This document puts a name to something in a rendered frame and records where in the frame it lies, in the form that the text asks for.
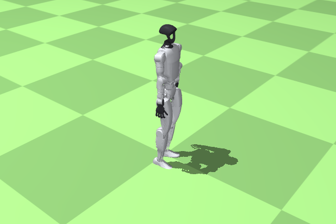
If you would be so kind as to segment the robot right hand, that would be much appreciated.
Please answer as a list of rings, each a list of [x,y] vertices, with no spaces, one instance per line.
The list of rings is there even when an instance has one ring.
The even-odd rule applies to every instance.
[[[166,111],[164,110],[164,99],[163,99],[163,101],[162,101],[162,105],[161,104],[157,104],[157,108],[156,108],[156,114],[155,114],[155,116],[158,116],[159,118],[165,118],[164,117],[164,113],[166,114],[166,115],[168,115],[167,113],[166,113]],[[158,113],[158,114],[157,114]],[[163,116],[163,117],[162,117]]]

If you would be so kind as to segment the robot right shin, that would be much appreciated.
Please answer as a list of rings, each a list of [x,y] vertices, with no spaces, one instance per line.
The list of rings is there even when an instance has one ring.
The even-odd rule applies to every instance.
[[[167,146],[167,140],[168,140],[168,133],[166,134],[166,136],[164,137],[163,133],[162,133],[162,130],[157,130],[156,131],[156,148],[157,148],[157,160],[162,162],[163,161],[163,156],[164,156],[164,153],[165,153],[165,149],[166,149],[166,146]],[[161,160],[162,161],[161,161]]]

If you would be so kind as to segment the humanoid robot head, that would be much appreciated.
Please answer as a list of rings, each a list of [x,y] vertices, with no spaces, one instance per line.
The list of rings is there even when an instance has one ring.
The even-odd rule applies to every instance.
[[[173,25],[165,24],[161,26],[159,33],[166,35],[168,38],[167,40],[164,41],[164,44],[162,45],[163,48],[165,47],[165,45],[169,45],[169,47],[166,47],[166,48],[173,48],[173,45],[171,44],[174,43],[175,41],[175,31],[176,30],[177,28],[174,27]],[[171,34],[173,34],[173,39],[170,39]]]

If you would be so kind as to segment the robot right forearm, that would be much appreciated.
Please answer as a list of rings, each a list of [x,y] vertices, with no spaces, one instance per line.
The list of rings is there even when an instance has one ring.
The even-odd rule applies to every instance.
[[[162,101],[165,97],[165,95],[164,95],[165,85],[163,85],[162,78],[158,78],[157,83],[156,83],[156,88],[158,90],[157,91],[157,104],[162,105]]]

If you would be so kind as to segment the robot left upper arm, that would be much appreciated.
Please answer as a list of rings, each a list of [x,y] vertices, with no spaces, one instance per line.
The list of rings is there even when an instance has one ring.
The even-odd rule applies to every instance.
[[[177,44],[177,43],[174,43],[174,44]],[[180,56],[181,56],[181,50],[182,50],[182,45],[181,44],[177,44],[178,47],[179,47],[179,50],[180,50]],[[180,62],[180,65],[179,65],[179,70],[182,68],[182,63]]]

